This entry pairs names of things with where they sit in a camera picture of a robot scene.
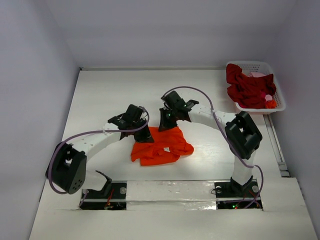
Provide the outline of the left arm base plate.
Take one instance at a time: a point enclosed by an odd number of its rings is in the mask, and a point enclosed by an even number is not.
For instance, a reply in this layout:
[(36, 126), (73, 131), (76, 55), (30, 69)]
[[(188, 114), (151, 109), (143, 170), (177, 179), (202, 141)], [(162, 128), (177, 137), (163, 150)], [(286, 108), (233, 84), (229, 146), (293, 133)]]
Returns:
[(126, 210), (127, 181), (113, 181), (103, 172), (96, 172), (106, 179), (105, 184), (100, 190), (83, 189), (78, 207), (81, 210)]

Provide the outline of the orange t shirt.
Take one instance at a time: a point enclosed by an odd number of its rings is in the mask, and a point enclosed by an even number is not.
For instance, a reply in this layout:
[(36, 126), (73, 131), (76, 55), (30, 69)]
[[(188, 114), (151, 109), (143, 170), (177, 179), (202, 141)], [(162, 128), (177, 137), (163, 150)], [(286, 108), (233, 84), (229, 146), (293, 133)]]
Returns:
[(194, 153), (194, 147), (186, 141), (179, 127), (159, 131), (158, 127), (149, 128), (154, 142), (134, 143), (130, 154), (131, 161), (138, 160), (141, 166), (159, 166), (175, 163), (181, 156)]

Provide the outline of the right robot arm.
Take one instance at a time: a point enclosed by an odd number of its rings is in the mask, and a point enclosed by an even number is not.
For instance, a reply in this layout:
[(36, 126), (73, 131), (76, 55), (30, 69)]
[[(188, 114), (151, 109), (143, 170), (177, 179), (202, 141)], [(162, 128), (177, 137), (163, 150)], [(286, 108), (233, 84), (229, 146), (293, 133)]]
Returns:
[(234, 154), (234, 167), (230, 180), (216, 183), (213, 190), (221, 199), (244, 198), (254, 186), (253, 161), (263, 139), (250, 114), (215, 111), (197, 100), (185, 101), (174, 90), (161, 99), (164, 106), (160, 108), (160, 132), (176, 127), (178, 121), (202, 124), (221, 132)]

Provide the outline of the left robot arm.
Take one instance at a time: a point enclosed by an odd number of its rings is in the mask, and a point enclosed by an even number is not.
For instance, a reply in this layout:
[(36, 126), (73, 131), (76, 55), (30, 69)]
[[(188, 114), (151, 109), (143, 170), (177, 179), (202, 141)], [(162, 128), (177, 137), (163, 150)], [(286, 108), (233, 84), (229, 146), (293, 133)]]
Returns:
[(76, 193), (85, 182), (88, 161), (126, 137), (133, 136), (137, 143), (152, 143), (149, 120), (143, 106), (130, 104), (100, 129), (77, 133), (58, 143), (45, 174), (51, 189), (60, 195)]

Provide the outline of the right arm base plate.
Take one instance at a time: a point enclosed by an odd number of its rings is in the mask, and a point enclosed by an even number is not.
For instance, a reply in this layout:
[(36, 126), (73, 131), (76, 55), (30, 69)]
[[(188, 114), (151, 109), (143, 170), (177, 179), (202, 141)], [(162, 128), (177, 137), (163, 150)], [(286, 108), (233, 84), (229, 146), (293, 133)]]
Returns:
[(238, 209), (263, 209), (260, 197), (256, 197), (259, 186), (253, 181), (244, 190), (238, 193), (231, 188), (228, 181), (218, 181), (214, 183), (211, 194), (215, 195), (216, 208), (218, 210), (238, 210)]

